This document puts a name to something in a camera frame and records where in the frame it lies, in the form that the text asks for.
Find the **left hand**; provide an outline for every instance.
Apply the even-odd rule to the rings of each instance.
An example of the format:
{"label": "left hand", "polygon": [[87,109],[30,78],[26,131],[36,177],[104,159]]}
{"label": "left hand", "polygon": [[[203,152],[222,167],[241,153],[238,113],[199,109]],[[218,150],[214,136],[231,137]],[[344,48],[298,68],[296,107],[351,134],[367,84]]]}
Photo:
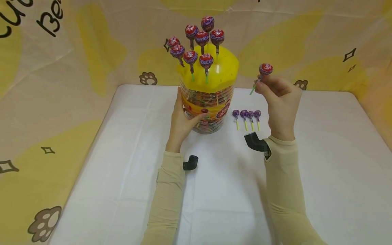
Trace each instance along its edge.
{"label": "left hand", "polygon": [[207,115],[208,114],[203,113],[189,120],[184,114],[181,89],[178,87],[177,100],[172,114],[170,136],[166,144],[166,151],[179,153],[182,142],[189,135],[193,127]]}

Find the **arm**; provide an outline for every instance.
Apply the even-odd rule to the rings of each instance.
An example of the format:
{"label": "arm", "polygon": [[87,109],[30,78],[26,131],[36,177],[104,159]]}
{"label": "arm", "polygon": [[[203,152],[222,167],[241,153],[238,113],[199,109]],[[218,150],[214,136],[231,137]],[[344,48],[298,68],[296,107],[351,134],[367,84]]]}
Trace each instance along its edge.
{"label": "arm", "polygon": [[271,156],[265,159],[267,199],[279,237],[283,245],[326,245],[306,216],[299,174],[294,123],[301,91],[272,76],[265,76],[256,87],[268,103],[271,136],[265,141]]}
{"label": "arm", "polygon": [[158,169],[156,190],[152,200],[147,230],[142,245],[171,245],[181,211],[185,171],[183,155],[165,152]]}
{"label": "arm", "polygon": [[172,114],[169,140],[163,154],[163,162],[158,169],[156,190],[152,199],[147,230],[141,245],[172,245],[177,231],[185,171],[182,164],[184,156],[180,154],[182,142],[192,128],[205,117],[200,114],[188,120],[184,115],[180,88]]}

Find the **beige sleeve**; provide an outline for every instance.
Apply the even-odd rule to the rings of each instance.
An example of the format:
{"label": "beige sleeve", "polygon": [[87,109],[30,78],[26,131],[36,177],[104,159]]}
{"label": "beige sleeve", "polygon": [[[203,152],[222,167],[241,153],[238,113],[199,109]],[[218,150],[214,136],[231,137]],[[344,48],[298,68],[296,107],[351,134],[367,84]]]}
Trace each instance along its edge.
{"label": "beige sleeve", "polygon": [[267,198],[283,245],[325,245],[306,216],[297,143],[272,136],[265,141],[271,150],[265,160]]}
{"label": "beige sleeve", "polygon": [[184,156],[165,152],[158,169],[147,230],[141,245],[172,245],[180,218],[185,183]]}

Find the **lollipop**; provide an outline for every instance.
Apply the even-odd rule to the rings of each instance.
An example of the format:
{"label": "lollipop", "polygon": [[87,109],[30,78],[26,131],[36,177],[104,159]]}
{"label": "lollipop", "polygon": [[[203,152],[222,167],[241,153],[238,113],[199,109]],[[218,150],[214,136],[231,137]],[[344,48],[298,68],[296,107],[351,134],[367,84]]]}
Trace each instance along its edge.
{"label": "lollipop", "polygon": [[252,130],[254,131],[254,127],[253,127],[253,111],[248,111],[248,118],[250,120],[250,124],[252,125]]}
{"label": "lollipop", "polygon": [[194,43],[193,40],[196,37],[196,34],[199,32],[199,28],[195,25],[187,25],[185,28],[185,35],[191,41],[191,50],[194,50]]}
{"label": "lollipop", "polygon": [[245,120],[245,129],[246,129],[246,131],[248,131],[248,125],[246,124],[246,117],[248,116],[248,111],[242,110],[240,115]]}
{"label": "lollipop", "polygon": [[170,50],[171,55],[180,61],[182,67],[185,67],[184,62],[182,62],[182,56],[184,55],[184,52],[185,49],[182,45],[176,45],[172,48],[172,50]]}
{"label": "lollipop", "polygon": [[274,68],[272,67],[272,65],[268,64],[268,63],[264,63],[261,64],[261,66],[259,67],[259,72],[260,75],[257,76],[257,80],[254,81],[254,86],[252,91],[250,92],[250,95],[252,95],[253,91],[256,89],[256,83],[261,81],[263,79],[264,76],[271,74],[274,71]]}
{"label": "lollipop", "polygon": [[184,54],[184,61],[191,66],[191,74],[193,81],[195,77],[193,75],[193,64],[197,61],[197,53],[195,51],[188,51]]}
{"label": "lollipop", "polygon": [[180,45],[180,44],[181,44],[180,40],[179,40],[178,38],[176,38],[175,36],[172,37],[172,38],[170,38],[167,42],[168,42],[169,47],[170,47],[171,49],[173,49],[174,46]]}
{"label": "lollipop", "polygon": [[216,59],[218,59],[219,55],[219,45],[223,43],[225,40],[225,33],[223,30],[213,30],[211,32],[211,42],[216,46]]}
{"label": "lollipop", "polygon": [[211,16],[206,16],[201,20],[201,27],[203,28],[203,31],[205,32],[210,32],[215,26],[215,20]]}
{"label": "lollipop", "polygon": [[204,46],[207,45],[210,40],[210,36],[205,31],[199,31],[195,37],[196,43],[201,47],[201,54],[204,54]]}
{"label": "lollipop", "polygon": [[261,111],[254,111],[254,117],[257,118],[257,127],[260,131],[260,116],[261,116]]}
{"label": "lollipop", "polygon": [[199,62],[200,65],[205,69],[205,83],[208,84],[208,69],[210,69],[210,67],[214,63],[214,58],[211,56],[211,54],[204,54],[200,56]]}
{"label": "lollipop", "polygon": [[238,116],[240,115],[240,111],[239,110],[234,110],[233,111],[233,116],[236,118],[235,120],[234,120],[234,122],[236,122],[237,123],[237,130],[240,130],[240,128],[238,127]]}

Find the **lollipop jar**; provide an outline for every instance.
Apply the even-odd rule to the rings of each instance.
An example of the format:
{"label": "lollipop jar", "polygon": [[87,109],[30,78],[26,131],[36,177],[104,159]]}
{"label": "lollipop jar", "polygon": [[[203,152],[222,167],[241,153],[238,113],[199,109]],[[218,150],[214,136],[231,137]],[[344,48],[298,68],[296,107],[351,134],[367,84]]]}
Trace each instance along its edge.
{"label": "lollipop jar", "polygon": [[[200,46],[195,47],[195,51],[200,55]],[[230,107],[239,62],[224,47],[221,47],[219,60],[216,60],[216,47],[213,44],[207,44],[205,52],[214,58],[214,63],[209,69],[208,83],[205,69],[199,62],[194,64],[194,80],[189,65],[185,68],[178,67],[178,72],[186,116],[193,118],[201,113],[208,114],[195,126],[194,131],[212,134],[222,127]]]}

